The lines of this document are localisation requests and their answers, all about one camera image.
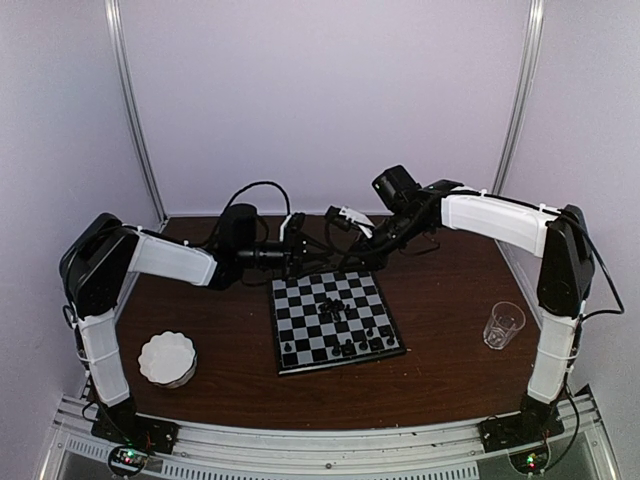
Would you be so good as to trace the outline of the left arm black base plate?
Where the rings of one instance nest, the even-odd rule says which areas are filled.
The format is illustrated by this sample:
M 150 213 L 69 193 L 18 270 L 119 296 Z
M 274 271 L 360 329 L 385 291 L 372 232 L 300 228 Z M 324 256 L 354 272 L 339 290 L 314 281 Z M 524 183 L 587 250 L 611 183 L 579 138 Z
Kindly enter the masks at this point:
M 179 426 L 174 422 L 139 416 L 132 427 L 116 428 L 108 419 L 99 418 L 91 428 L 94 437 L 162 454 L 173 452 L 178 433 Z

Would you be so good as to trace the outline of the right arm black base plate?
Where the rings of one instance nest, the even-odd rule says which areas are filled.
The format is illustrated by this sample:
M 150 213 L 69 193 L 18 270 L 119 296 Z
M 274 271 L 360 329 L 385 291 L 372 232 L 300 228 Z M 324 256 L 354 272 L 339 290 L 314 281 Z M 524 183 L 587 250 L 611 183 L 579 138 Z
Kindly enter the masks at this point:
M 561 420 L 552 418 L 542 426 L 527 426 L 522 413 L 503 417 L 492 416 L 478 424 L 480 439 L 486 453 L 512 449 L 541 442 L 565 431 Z

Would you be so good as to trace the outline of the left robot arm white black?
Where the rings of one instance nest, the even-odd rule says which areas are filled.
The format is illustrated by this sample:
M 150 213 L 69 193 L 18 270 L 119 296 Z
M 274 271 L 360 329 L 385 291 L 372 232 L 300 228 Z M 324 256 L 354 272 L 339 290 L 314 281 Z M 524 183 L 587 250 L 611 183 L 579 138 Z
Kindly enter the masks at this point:
M 201 243 L 179 241 L 99 214 L 60 260 L 59 272 L 71 325 L 85 353 L 95 397 L 106 429 L 123 444 L 144 433 L 142 419 L 124 375 L 115 331 L 115 314 L 130 273 L 168 278 L 212 290 L 225 290 L 247 269 L 272 270 L 288 279 L 317 262 L 330 249 L 302 230 L 305 216 L 286 216 L 275 241 L 257 238 L 254 206 L 228 207 Z

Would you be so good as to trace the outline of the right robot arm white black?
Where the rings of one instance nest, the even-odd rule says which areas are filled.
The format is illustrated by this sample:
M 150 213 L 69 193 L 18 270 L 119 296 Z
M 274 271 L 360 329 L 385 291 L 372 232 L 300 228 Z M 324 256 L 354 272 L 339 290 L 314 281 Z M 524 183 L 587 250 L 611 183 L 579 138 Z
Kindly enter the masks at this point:
M 421 186 L 401 165 L 385 170 L 372 185 L 392 213 L 384 223 L 374 225 L 348 207 L 338 210 L 347 226 L 360 229 L 362 236 L 348 253 L 362 257 L 368 270 L 418 234 L 438 228 L 479 234 L 540 259 L 541 334 L 521 412 L 512 423 L 519 440 L 535 440 L 551 424 L 553 405 L 573 363 L 580 317 L 595 272 L 583 211 L 572 204 L 531 206 L 450 180 Z

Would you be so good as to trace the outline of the black and grey chessboard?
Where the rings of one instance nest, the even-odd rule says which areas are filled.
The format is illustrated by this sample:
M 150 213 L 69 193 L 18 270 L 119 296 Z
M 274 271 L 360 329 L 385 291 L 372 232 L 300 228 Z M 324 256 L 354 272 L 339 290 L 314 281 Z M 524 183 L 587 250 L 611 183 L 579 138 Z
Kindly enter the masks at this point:
M 274 280 L 271 326 L 280 376 L 403 355 L 405 343 L 371 272 Z

